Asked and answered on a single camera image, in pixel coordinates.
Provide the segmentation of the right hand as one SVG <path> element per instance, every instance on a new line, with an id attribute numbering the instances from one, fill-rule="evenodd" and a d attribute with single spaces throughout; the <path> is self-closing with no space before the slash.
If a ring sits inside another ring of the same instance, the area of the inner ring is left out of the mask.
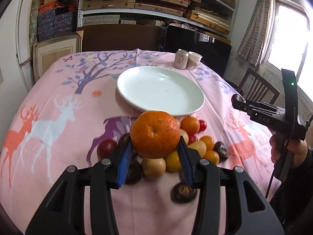
<path id="1" fill-rule="evenodd" d="M 292 168 L 299 167 L 305 160 L 308 153 L 308 146 L 306 141 L 302 141 L 300 139 L 290 139 L 290 141 L 286 141 L 288 143 L 287 149 L 293 152 L 293 163 Z M 276 163 L 280 157 L 279 151 L 276 149 L 276 134 L 274 133 L 270 138 L 271 149 L 271 161 Z"/>

